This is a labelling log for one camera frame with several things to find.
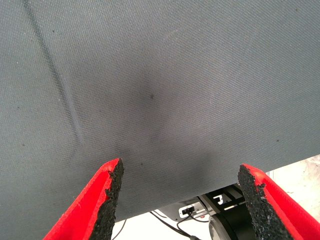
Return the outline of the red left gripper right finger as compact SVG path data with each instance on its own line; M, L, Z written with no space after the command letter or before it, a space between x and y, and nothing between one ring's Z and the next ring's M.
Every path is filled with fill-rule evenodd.
M262 170L242 164L238 182L258 240L320 238L320 223Z

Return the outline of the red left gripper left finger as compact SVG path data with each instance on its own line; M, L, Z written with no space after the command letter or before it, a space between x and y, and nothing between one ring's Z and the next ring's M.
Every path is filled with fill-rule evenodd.
M121 158L103 164L44 239L110 240L123 174Z

